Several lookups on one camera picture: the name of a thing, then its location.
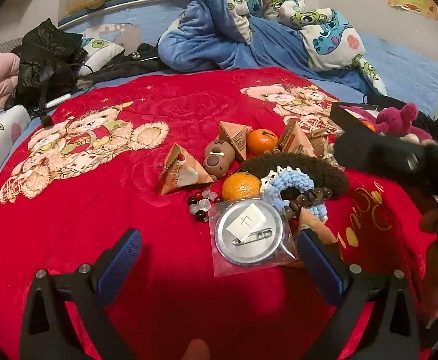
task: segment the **safety pin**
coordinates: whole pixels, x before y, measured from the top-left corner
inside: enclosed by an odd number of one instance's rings
[[[251,242],[260,241],[262,239],[266,239],[269,237],[272,237],[272,228],[267,227],[265,229],[254,231],[253,233],[249,234],[244,241],[241,241],[239,238],[233,239],[232,245],[241,246],[245,244],[250,244]]]

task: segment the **orange fruit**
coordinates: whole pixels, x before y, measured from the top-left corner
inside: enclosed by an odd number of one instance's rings
[[[259,128],[247,134],[247,151],[254,155],[260,155],[264,151],[272,151],[279,138],[271,130]]]
[[[371,122],[369,122],[368,120],[361,120],[361,123],[364,126],[366,126],[369,130],[372,130],[372,131],[376,132],[376,127]]]
[[[246,172],[231,174],[222,184],[222,199],[235,200],[255,196],[261,189],[261,181]]]

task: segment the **bed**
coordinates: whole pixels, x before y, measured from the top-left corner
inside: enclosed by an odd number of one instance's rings
[[[132,44],[130,32],[140,42],[154,44],[180,12],[165,0],[130,0],[63,21],[61,28]],[[374,64],[383,63],[391,72],[403,69],[379,52],[385,41],[362,36]],[[420,58],[386,44],[395,56]],[[438,76],[438,67],[429,63],[419,71],[424,77]],[[394,81],[393,73],[382,74],[389,95],[409,100],[412,88]],[[305,353],[334,312],[307,272],[272,268],[214,278],[208,226],[187,212],[191,192],[153,192],[171,145],[183,145],[201,161],[203,147],[217,135],[220,120],[280,134],[284,119],[274,104],[241,93],[243,88],[274,84],[315,84],[332,98],[364,101],[362,93],[348,86],[309,81],[279,68],[194,74],[166,70],[76,93],[50,112],[54,138],[40,135],[37,118],[30,123],[0,169],[0,346],[11,360],[18,358],[21,317],[34,273],[41,268],[66,273],[94,261],[128,227],[142,232],[143,253],[107,313],[138,358],[178,359],[193,338],[204,339],[215,359],[300,358]],[[414,99],[431,115],[435,104],[430,99],[438,98],[438,88],[430,81],[421,85],[428,85],[427,90],[414,88],[413,93],[428,95]],[[83,162],[64,168],[62,176],[50,172],[49,160],[35,164],[35,173],[47,177],[32,180],[26,174],[23,161],[33,150],[52,150],[68,139],[73,123],[74,128],[82,128],[78,122],[84,118],[95,123],[94,115],[101,112],[108,121],[119,120],[134,130],[157,123],[168,129],[148,150],[129,148],[97,159],[98,153],[86,149],[81,152]],[[347,175],[349,191],[327,204],[328,225],[339,239],[344,261],[377,273],[402,269],[417,304],[425,250],[433,239],[417,231],[420,212],[397,184],[351,170]],[[220,182],[212,188],[220,191]],[[357,347],[370,311],[363,313],[341,358]],[[74,311],[71,318],[86,352],[98,358]]]

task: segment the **brown fuzzy fabric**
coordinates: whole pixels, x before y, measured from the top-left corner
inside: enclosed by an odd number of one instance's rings
[[[307,174],[316,187],[328,187],[332,191],[332,198],[337,199],[349,189],[349,180],[346,174],[324,161],[296,153],[265,154],[244,161],[238,172],[249,172],[259,179],[266,177],[270,170],[277,167],[299,168]]]

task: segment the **blue crocheted item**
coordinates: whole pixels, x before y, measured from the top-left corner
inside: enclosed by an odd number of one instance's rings
[[[302,173],[300,170],[284,169],[279,175],[269,181],[269,185],[264,190],[264,200],[282,210],[284,206],[289,204],[289,200],[282,200],[280,193],[289,187],[295,187],[300,192],[305,192],[314,188],[314,182],[307,174]],[[317,216],[320,220],[323,220],[328,213],[324,203],[307,207],[306,210]]]

